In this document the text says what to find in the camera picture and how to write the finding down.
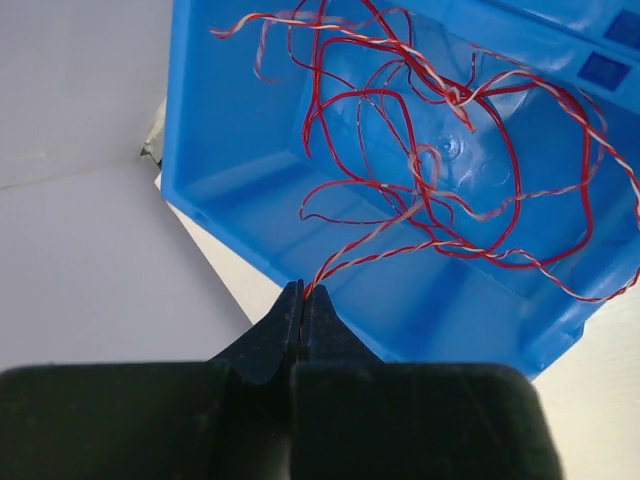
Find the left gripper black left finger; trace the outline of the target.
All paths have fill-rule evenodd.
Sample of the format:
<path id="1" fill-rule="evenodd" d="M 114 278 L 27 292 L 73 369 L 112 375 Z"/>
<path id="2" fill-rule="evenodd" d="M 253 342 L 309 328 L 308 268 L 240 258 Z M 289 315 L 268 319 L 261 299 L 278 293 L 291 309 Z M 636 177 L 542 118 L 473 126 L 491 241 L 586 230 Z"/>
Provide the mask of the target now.
<path id="1" fill-rule="evenodd" d="M 213 358 L 1 375 L 5 479 L 286 479 L 303 285 Z"/>

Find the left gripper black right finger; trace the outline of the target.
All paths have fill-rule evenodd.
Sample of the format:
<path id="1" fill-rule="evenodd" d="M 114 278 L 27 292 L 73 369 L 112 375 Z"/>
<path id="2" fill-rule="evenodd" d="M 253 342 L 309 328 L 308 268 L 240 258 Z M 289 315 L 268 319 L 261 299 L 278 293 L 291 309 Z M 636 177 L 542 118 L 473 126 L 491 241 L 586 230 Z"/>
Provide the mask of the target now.
<path id="1" fill-rule="evenodd" d="M 559 479 L 531 383 L 499 364 L 385 363 L 338 318 L 327 290 L 305 301 L 291 371 L 295 479 Z"/>

